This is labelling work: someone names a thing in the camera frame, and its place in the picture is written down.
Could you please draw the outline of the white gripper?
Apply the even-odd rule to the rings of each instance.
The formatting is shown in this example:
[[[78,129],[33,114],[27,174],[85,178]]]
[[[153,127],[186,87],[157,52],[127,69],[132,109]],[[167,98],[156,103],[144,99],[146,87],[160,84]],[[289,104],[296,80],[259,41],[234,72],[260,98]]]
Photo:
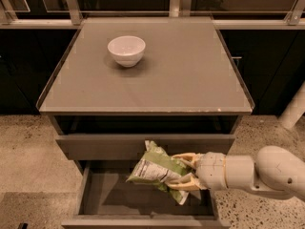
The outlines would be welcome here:
[[[193,173],[188,173],[179,179],[167,181],[166,184],[180,191],[196,190],[225,190],[227,188],[225,178],[226,156],[221,153],[208,152],[204,155],[196,153],[182,153],[173,155],[187,166],[196,169]]]

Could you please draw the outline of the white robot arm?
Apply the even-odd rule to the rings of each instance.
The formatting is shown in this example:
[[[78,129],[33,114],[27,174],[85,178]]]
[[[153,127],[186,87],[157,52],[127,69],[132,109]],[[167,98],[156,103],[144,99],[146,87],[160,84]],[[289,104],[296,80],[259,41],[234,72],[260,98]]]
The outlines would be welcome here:
[[[305,200],[305,162],[277,146],[261,148],[255,159],[213,152],[175,157],[194,169],[194,175],[167,182],[175,190],[238,189],[264,198]]]

